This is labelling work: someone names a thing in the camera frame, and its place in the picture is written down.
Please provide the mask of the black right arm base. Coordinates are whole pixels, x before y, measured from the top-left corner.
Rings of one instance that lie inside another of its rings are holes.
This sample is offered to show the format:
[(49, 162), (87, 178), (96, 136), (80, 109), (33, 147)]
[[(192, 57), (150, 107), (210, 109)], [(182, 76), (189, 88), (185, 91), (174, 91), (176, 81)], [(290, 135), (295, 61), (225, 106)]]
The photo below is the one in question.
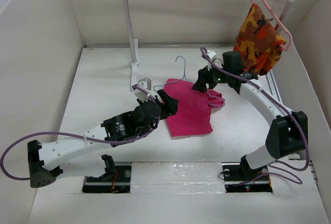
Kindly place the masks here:
[(267, 165), (252, 169), (244, 156), (240, 162), (223, 162), (218, 178), (224, 181), (226, 193), (272, 193), (273, 189), (267, 173)]

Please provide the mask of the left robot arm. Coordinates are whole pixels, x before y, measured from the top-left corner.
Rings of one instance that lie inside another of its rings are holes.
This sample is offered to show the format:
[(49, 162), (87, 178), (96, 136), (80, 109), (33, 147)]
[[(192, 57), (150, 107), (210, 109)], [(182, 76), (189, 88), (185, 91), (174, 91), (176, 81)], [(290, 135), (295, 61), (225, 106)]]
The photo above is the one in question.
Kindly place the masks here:
[(54, 183), (64, 173), (61, 166), (74, 158), (143, 139), (158, 128), (161, 120), (177, 113), (179, 101), (164, 90), (154, 96), (138, 85), (132, 88), (139, 103), (133, 111), (107, 119), (81, 136), (67, 133), (65, 139), (59, 141), (28, 142), (30, 186), (41, 188)]

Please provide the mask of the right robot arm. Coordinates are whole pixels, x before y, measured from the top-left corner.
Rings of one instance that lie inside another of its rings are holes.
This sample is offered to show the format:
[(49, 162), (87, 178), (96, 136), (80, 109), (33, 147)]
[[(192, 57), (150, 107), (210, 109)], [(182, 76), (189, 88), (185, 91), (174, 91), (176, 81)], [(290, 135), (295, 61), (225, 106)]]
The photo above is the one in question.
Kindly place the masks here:
[(210, 57), (213, 51), (204, 47), (200, 50), (202, 58), (208, 64), (198, 71), (193, 90), (205, 93), (214, 89), (217, 84), (227, 84), (248, 100), (269, 125), (265, 144), (241, 158), (241, 177), (252, 179), (257, 175), (258, 169), (269, 163), (279, 162), (290, 154), (305, 151), (306, 155), (309, 155), (308, 117), (304, 112), (295, 112), (286, 107), (264, 89), (254, 72), (244, 71), (239, 52), (224, 52), (222, 66), (219, 67)]

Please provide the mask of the pink trousers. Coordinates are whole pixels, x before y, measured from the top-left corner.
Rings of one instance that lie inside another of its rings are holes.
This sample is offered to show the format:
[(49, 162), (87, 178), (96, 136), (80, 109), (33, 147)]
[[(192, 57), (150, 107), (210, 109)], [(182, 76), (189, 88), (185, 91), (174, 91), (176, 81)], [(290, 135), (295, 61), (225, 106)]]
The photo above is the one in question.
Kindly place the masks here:
[(213, 131), (210, 116), (213, 108), (221, 108), (225, 100), (214, 90), (202, 93), (192, 89), (193, 83), (168, 79), (164, 91), (178, 100), (177, 112), (166, 119), (171, 137), (201, 136)]

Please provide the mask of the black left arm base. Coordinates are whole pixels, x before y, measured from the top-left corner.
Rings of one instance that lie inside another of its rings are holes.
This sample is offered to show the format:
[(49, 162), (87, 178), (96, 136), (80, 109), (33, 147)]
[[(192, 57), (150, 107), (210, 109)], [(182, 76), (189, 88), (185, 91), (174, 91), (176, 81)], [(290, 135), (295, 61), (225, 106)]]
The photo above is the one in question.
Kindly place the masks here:
[(99, 177), (85, 176), (83, 193), (130, 193), (132, 163), (114, 162), (110, 155), (102, 155), (104, 173)]

